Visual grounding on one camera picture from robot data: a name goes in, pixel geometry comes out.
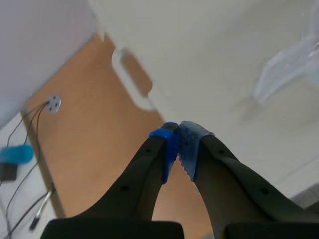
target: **white wall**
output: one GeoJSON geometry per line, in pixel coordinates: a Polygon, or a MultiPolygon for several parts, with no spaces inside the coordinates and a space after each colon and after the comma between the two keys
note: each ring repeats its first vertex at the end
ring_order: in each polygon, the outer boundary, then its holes
{"type": "Polygon", "coordinates": [[[86,0],[0,1],[0,126],[94,32],[86,0]]]}

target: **black cable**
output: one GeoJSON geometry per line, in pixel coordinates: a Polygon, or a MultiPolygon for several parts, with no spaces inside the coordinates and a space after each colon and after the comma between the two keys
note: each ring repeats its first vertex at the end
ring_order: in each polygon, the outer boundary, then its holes
{"type": "Polygon", "coordinates": [[[25,136],[25,140],[23,142],[23,144],[26,143],[27,139],[28,139],[28,136],[29,136],[29,132],[30,132],[30,129],[32,127],[32,122],[34,120],[34,118],[36,117],[36,115],[38,114],[38,112],[41,110],[41,108],[38,108],[38,110],[35,112],[34,116],[32,117],[30,123],[29,123],[29,126],[28,126],[28,130],[26,131],[26,136],[25,136]]]}
{"type": "Polygon", "coordinates": [[[10,233],[12,234],[15,229],[20,225],[20,223],[22,222],[22,220],[26,217],[26,215],[28,215],[28,213],[43,199],[45,198],[47,192],[45,194],[43,194],[40,198],[38,198],[32,205],[31,207],[28,208],[28,210],[25,211],[25,213],[22,215],[22,217],[19,219],[19,221],[14,225],[14,227],[12,228],[12,230],[10,231],[10,233]]]}
{"type": "Polygon", "coordinates": [[[26,180],[26,178],[31,174],[31,172],[35,169],[35,167],[38,165],[39,160],[41,159],[41,150],[40,150],[40,144],[39,144],[39,139],[38,139],[38,126],[39,126],[39,119],[40,119],[40,115],[42,113],[42,111],[44,110],[45,106],[48,104],[48,102],[45,102],[44,104],[42,104],[42,108],[38,114],[38,118],[36,121],[36,142],[37,142],[37,147],[38,147],[38,160],[36,162],[36,164],[29,170],[29,172],[26,174],[26,176],[22,179],[22,181],[20,182],[20,184],[18,185],[17,189],[15,190],[13,196],[11,197],[7,207],[6,207],[6,211],[5,211],[5,219],[6,219],[6,223],[7,223],[7,231],[8,231],[8,235],[7,238],[11,239],[11,227],[10,227],[10,221],[9,221],[9,206],[13,200],[13,198],[15,197],[16,193],[18,192],[19,188],[21,187],[22,183],[26,180]]]}
{"type": "Polygon", "coordinates": [[[12,131],[12,133],[9,135],[9,138],[8,138],[8,141],[6,143],[6,146],[8,147],[9,146],[9,142],[10,142],[10,138],[11,136],[14,134],[14,132],[16,131],[16,129],[20,126],[20,124],[23,122],[23,120],[28,117],[33,111],[35,111],[36,109],[44,106],[44,105],[47,105],[49,102],[44,102],[40,105],[38,105],[37,107],[33,108],[28,114],[26,114],[25,116],[22,117],[21,121],[18,123],[18,125],[15,127],[15,129],[12,131]]]}

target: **blue object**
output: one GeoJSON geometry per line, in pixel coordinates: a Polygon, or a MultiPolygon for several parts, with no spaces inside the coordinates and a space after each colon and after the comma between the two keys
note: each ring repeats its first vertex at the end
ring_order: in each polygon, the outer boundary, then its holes
{"type": "MultiPolygon", "coordinates": [[[[174,122],[167,122],[178,126],[177,123],[174,122]]],[[[164,180],[163,184],[167,182],[169,173],[173,164],[176,160],[178,154],[178,143],[179,143],[179,133],[175,134],[172,130],[165,129],[165,128],[158,128],[157,130],[151,132],[149,137],[151,136],[158,136],[162,137],[166,140],[166,153],[165,153],[165,165],[164,165],[164,180]]]]}
{"type": "Polygon", "coordinates": [[[178,128],[180,133],[179,160],[193,182],[196,172],[199,142],[204,136],[214,134],[191,121],[183,121],[178,128]]]}
{"type": "Polygon", "coordinates": [[[0,149],[0,163],[26,164],[33,158],[33,149],[30,145],[5,147],[0,149]]]}

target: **wooden surface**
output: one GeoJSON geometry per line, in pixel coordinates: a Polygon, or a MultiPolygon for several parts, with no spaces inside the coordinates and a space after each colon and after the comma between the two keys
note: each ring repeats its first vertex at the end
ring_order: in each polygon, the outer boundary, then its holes
{"type": "MultiPolygon", "coordinates": [[[[92,39],[27,104],[30,110],[50,95],[62,97],[58,113],[41,115],[39,141],[67,217],[94,204],[162,125],[157,112],[133,104],[112,69],[113,51],[109,38],[92,39]]],[[[138,62],[129,57],[125,65],[147,94],[152,84],[138,62]]],[[[178,162],[153,219],[181,223],[186,238],[211,232],[203,201],[178,162]]]]}

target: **blue fingertip pad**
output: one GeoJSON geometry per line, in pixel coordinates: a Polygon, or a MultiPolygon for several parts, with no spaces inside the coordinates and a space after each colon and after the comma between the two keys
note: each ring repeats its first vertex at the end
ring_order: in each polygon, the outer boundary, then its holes
{"type": "MultiPolygon", "coordinates": [[[[167,123],[174,124],[178,127],[177,123],[174,123],[174,122],[167,122],[167,123]]],[[[171,168],[173,167],[173,164],[177,158],[178,149],[179,149],[179,133],[175,134],[172,130],[165,129],[165,128],[158,128],[157,130],[149,134],[149,137],[151,136],[162,137],[167,142],[166,153],[165,153],[165,165],[164,165],[164,180],[163,180],[163,184],[165,184],[167,182],[171,168]]]]}
{"type": "Polygon", "coordinates": [[[204,136],[214,134],[191,121],[182,121],[179,125],[179,134],[179,160],[193,182],[196,172],[199,142],[204,136]]]}

